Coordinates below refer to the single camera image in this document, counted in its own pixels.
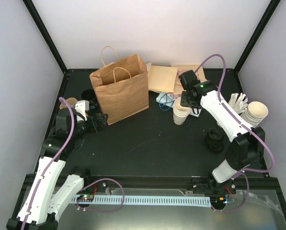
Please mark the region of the brown paper bag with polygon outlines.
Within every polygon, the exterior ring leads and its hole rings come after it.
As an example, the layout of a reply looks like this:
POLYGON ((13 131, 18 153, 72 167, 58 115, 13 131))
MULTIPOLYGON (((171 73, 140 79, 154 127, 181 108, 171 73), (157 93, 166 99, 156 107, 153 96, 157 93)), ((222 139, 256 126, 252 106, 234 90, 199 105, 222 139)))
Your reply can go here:
POLYGON ((137 54, 104 64, 89 77, 109 125, 149 108, 147 65, 137 54))

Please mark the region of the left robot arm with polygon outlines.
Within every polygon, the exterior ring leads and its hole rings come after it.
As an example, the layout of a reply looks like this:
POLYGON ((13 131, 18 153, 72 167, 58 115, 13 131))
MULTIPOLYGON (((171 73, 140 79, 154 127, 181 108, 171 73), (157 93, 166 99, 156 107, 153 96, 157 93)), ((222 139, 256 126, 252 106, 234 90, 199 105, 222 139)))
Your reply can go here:
POLYGON ((34 182, 18 214, 10 218, 9 230, 56 230, 62 213, 73 196, 92 187, 90 170, 74 167, 65 182, 55 193, 57 180, 76 142, 89 133, 97 133, 107 126, 107 114, 84 118, 83 114, 61 109, 56 115, 56 125, 44 140, 34 182))

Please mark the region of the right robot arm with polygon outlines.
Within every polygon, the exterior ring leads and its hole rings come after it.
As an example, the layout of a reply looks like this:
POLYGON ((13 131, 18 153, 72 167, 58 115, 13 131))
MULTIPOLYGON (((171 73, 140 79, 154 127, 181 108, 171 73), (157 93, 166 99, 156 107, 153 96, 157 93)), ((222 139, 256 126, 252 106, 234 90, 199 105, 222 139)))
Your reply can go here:
POLYGON ((233 176, 248 169, 254 161, 263 158, 265 131, 254 128, 243 120, 225 101, 218 88, 209 80, 201 82, 193 70, 179 76, 183 87, 181 101, 175 105, 205 109, 225 131, 230 145, 224 161, 208 176, 207 187, 211 194, 220 194, 233 176))

